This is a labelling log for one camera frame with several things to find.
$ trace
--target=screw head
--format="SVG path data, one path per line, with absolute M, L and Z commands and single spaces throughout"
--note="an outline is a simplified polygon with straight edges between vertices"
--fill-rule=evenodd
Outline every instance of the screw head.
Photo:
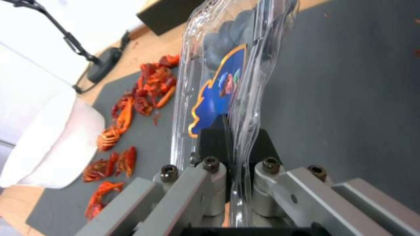
M 280 163 L 274 157 L 267 157 L 262 160 L 263 170 L 270 174 L 277 174 L 280 171 Z
M 308 167 L 308 170 L 315 175 L 318 179 L 320 179 L 322 182 L 325 182 L 325 179 L 327 178 L 327 171 L 320 165 L 310 165 Z
M 160 169 L 160 179 L 163 183 L 172 183 L 178 179 L 178 168 L 174 165 L 164 165 Z
M 203 169 L 210 173 L 216 173 L 219 171 L 220 161 L 219 159 L 209 156 L 203 159 Z

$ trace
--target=white plastic container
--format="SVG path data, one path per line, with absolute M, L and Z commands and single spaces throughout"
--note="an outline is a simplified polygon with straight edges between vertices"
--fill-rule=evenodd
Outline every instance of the white plastic container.
M 60 189 L 93 158 L 105 119 L 72 89 L 54 97 L 19 139 L 4 166 L 0 186 Z

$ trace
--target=metal linkage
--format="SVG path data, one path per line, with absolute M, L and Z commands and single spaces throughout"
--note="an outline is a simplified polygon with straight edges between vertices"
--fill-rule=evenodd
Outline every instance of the metal linkage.
M 216 192 L 206 170 L 189 167 L 168 190 L 134 236 L 179 235 L 197 227 Z
M 390 235 L 306 168 L 270 173 L 260 162 L 255 166 L 254 187 L 278 205 L 267 215 L 284 213 L 299 227 L 317 222 L 332 235 Z M 264 201 L 273 205 L 267 197 L 258 204 Z
M 136 178 L 76 236 L 131 235 L 138 222 L 163 197 L 163 188 L 150 180 Z
M 356 178 L 333 190 L 391 234 L 420 236 L 420 216 L 366 181 Z

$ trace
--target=transparent plastic bag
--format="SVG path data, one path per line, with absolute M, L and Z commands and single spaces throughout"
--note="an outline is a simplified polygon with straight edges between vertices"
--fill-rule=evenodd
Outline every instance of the transparent plastic bag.
M 183 36 L 171 164 L 183 170 L 197 153 L 200 129 L 216 115 L 228 114 L 234 144 L 230 161 L 236 163 L 230 170 L 232 227 L 252 226 L 249 154 L 264 86 L 298 6 L 299 0 L 207 0 L 193 11 Z
M 298 8 L 298 0 L 262 0 L 256 8 L 253 47 L 229 114 L 234 142 L 233 161 L 237 167 L 231 189 L 229 218 L 232 227 L 253 226 L 249 155 L 260 129 L 264 87 L 276 65 L 282 39 L 293 26 Z

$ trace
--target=gray table surface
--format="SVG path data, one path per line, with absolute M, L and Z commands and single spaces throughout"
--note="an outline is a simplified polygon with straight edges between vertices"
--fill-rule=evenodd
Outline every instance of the gray table surface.
M 319 164 L 334 181 L 361 177 L 420 212 L 416 18 L 420 1 L 412 0 L 332 0 L 299 13 L 261 111 L 261 127 L 286 169 Z M 94 107 L 107 122 L 138 75 L 104 87 Z M 172 110 L 173 99 L 157 127 L 135 116 L 114 147 L 138 148 L 135 176 L 151 179 L 169 162 Z M 83 212 L 98 184 L 77 179 L 62 190 L 46 189 L 27 223 L 49 236 L 73 235 L 86 223 Z

